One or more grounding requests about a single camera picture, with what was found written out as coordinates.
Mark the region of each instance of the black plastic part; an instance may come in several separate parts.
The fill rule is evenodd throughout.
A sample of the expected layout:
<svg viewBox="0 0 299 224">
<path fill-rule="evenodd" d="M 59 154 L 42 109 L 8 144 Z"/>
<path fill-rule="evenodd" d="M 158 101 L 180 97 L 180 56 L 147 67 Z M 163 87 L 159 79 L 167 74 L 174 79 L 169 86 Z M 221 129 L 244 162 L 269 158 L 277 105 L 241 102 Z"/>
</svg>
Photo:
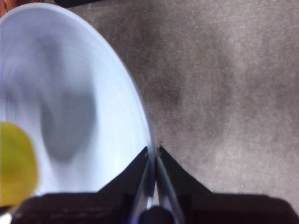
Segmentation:
<svg viewBox="0 0 299 224">
<path fill-rule="evenodd" d="M 168 210 L 156 206 L 144 211 L 138 224 L 174 224 L 174 218 Z"/>
<path fill-rule="evenodd" d="M 144 148 L 97 193 L 48 194 L 24 201 L 12 224 L 125 224 L 148 161 Z"/>
<path fill-rule="evenodd" d="M 284 200 L 262 195 L 192 195 L 189 224 L 299 224 Z"/>
<path fill-rule="evenodd" d="M 263 195 L 213 194 L 162 147 L 161 161 L 176 192 L 186 224 L 299 224 L 284 200 Z"/>
<path fill-rule="evenodd" d="M 163 147 L 160 147 L 158 152 L 177 197 L 186 194 L 212 194 L 208 188 L 188 174 Z"/>
<path fill-rule="evenodd" d="M 88 3 L 92 3 L 99 0 L 55 0 L 55 2 L 65 8 L 80 6 Z"/>
</svg>

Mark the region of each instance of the gray carpet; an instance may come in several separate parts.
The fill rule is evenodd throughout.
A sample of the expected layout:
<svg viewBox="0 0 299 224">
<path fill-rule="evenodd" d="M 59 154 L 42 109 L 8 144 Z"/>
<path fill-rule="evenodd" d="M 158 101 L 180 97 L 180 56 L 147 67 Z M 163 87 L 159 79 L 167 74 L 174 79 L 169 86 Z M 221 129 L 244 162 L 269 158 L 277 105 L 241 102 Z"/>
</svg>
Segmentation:
<svg viewBox="0 0 299 224">
<path fill-rule="evenodd" d="M 71 11 L 118 52 L 156 143 L 190 174 L 299 213 L 297 0 L 103 0 Z"/>
</svg>

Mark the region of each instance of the yellow object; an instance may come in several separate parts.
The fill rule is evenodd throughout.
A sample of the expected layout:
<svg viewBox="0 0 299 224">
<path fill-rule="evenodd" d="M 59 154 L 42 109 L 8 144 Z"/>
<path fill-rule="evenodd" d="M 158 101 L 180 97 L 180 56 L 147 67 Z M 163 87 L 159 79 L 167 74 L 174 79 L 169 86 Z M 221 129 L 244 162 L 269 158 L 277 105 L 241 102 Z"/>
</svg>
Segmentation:
<svg viewBox="0 0 299 224">
<path fill-rule="evenodd" d="M 8 122 L 0 125 L 0 206 L 17 206 L 36 187 L 36 160 L 30 139 L 20 128 Z"/>
</svg>

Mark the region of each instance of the white bowl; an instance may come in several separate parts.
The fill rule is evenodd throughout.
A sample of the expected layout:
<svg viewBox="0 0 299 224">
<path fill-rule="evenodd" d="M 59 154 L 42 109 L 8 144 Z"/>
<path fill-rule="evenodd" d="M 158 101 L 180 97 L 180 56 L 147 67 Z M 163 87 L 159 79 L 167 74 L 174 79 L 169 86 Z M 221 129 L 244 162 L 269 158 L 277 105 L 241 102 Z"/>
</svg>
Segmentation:
<svg viewBox="0 0 299 224">
<path fill-rule="evenodd" d="M 26 4 L 1 19 L 1 120 L 30 136 L 35 194 L 97 191 L 154 148 L 133 79 L 74 13 Z"/>
</svg>

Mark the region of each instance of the yellow ball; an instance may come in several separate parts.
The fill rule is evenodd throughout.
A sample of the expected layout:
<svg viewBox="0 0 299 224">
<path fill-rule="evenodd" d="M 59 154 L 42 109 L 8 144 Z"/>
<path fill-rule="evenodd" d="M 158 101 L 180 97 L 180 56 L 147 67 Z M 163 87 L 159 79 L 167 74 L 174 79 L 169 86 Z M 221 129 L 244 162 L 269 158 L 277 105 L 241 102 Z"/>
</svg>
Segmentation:
<svg viewBox="0 0 299 224">
<path fill-rule="evenodd" d="M 37 185 L 36 160 L 25 132 L 8 122 L 0 125 L 0 206 L 17 206 Z"/>
</svg>

